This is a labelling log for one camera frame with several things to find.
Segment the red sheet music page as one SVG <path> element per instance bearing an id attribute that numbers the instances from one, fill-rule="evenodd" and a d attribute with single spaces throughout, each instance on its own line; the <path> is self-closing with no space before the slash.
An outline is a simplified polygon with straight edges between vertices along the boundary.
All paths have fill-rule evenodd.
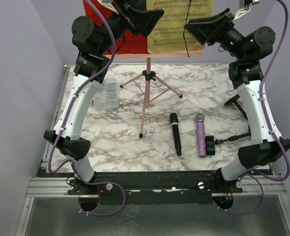
<path id="1" fill-rule="evenodd" d="M 102 6 L 97 0 L 92 0 L 92 3 L 97 7 L 97 9 L 106 20 L 112 15 L 112 13 L 114 13 L 112 10 Z M 89 17 L 97 26 L 100 27 L 102 25 L 102 20 L 85 0 L 83 1 L 83 6 L 86 16 Z M 117 48 L 119 46 L 122 47 L 116 52 L 116 54 L 148 54 L 146 37 L 143 37 L 142 35 L 133 35 L 130 30 L 127 30 L 124 33 L 124 36 L 124 44 L 123 39 L 119 39 L 117 42 Z"/>

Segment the pink music stand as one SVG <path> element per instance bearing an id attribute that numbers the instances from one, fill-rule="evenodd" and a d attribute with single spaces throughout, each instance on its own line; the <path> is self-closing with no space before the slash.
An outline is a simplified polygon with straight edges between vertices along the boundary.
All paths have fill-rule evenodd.
<path id="1" fill-rule="evenodd" d="M 118 42 L 119 39 L 123 39 L 123 44 L 125 43 L 125 36 L 124 33 L 128 30 L 128 28 L 122 30 L 119 29 L 119 27 L 114 26 L 114 24 L 118 21 L 118 17 L 119 15 L 117 13 L 112 13 L 112 15 L 107 19 L 108 24 L 110 25 L 110 28 L 112 29 L 113 35 L 115 37 L 115 42 Z M 116 50 L 115 53 L 121 48 L 122 46 L 119 46 L 117 48 L 116 46 Z M 154 71 L 151 70 L 151 59 L 154 57 L 158 57 L 158 58 L 162 58 L 162 57 L 167 57 L 167 56 L 173 56 L 173 57 L 183 57 L 184 53 L 183 52 L 170 52 L 170 53 L 165 53 L 165 54 L 116 54 L 118 56 L 120 56 L 121 58 L 123 58 L 124 56 L 126 57 L 134 57 L 136 58 L 137 56 L 139 57 L 145 57 L 147 62 L 146 62 L 146 69 L 140 74 L 137 75 L 136 77 L 130 79 L 129 81 L 123 83 L 120 85 L 121 88 L 123 88 L 124 86 L 132 83 L 132 82 L 136 82 L 137 79 L 139 78 L 145 78 L 145 89 L 142 91 L 144 94 L 144 99 L 143 99 L 143 108 L 142 108 L 142 118 L 141 118 L 141 125 L 140 125 L 140 133 L 139 133 L 139 137 L 142 138 L 143 137 L 143 129 L 144 129 L 144 120 L 145 120 L 145 111 L 146 111 L 146 106 L 147 104 L 149 104 L 150 102 L 154 101 L 155 99 L 157 99 L 157 97 L 154 97 L 153 99 L 150 98 L 150 85 L 151 85 L 151 81 L 155 81 L 158 80 L 160 83 L 162 83 L 165 87 L 166 90 L 164 92 L 167 91 L 172 91 L 174 92 L 177 96 L 179 96 L 180 98 L 183 97 L 182 94 L 180 94 L 177 90 L 175 90 L 175 88 L 173 88 L 172 86 L 170 86 L 169 84 L 167 84 L 164 80 L 162 80 L 161 78 L 159 78 L 156 73 Z"/>

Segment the black microphone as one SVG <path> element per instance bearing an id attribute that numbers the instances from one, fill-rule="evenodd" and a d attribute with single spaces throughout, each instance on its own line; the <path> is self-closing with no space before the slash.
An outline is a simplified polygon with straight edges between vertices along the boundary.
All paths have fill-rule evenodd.
<path id="1" fill-rule="evenodd" d="M 181 156 L 182 155 L 182 147 L 181 147 L 181 140 L 180 140 L 180 133 L 179 133 L 178 117 L 177 117 L 176 113 L 170 114 L 170 124 L 171 124 L 171 128 L 172 128 L 176 153 L 178 156 Z"/>

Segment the yellow sheet music page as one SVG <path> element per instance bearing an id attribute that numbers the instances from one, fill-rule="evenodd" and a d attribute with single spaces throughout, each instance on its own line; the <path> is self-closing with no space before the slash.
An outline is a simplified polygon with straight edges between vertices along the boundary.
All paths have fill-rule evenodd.
<path id="1" fill-rule="evenodd" d="M 148 10 L 164 10 L 164 15 L 147 37 L 149 54 L 202 51 L 198 43 L 184 29 L 191 19 L 209 17 L 213 11 L 212 0 L 148 0 Z"/>

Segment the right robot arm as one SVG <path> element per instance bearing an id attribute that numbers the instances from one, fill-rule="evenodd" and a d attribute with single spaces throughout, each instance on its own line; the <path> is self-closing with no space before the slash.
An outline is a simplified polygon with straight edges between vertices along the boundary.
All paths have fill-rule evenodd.
<path id="1" fill-rule="evenodd" d="M 276 34 L 263 26 L 243 36 L 234 27 L 234 16 L 229 9 L 218 15 L 189 20 L 185 29 L 201 44 L 219 43 L 236 58 L 229 64 L 228 75 L 241 99 L 249 122 L 250 146 L 240 147 L 237 157 L 216 171 L 214 188 L 221 193 L 248 171 L 287 157 L 290 139 L 279 131 L 265 93 L 266 73 L 260 60 L 273 52 Z"/>

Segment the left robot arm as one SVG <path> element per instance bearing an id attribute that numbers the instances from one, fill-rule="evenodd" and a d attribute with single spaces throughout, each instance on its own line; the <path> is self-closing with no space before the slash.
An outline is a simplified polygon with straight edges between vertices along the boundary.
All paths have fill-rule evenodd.
<path id="1" fill-rule="evenodd" d="M 44 139 L 58 149 L 70 162 L 75 177 L 80 181 L 79 188 L 85 194 L 96 190 L 88 152 L 91 142 L 81 137 L 81 129 L 91 101 L 103 83 L 108 67 L 116 54 L 116 42 L 130 30 L 134 35 L 147 37 L 164 15 L 164 10 L 139 10 L 125 0 L 114 0 L 116 9 L 105 19 L 98 8 L 87 2 L 98 17 L 98 26 L 87 16 L 76 18 L 72 24 L 72 44 L 79 50 L 75 65 L 72 91 L 60 119 L 52 130 L 46 130 Z"/>

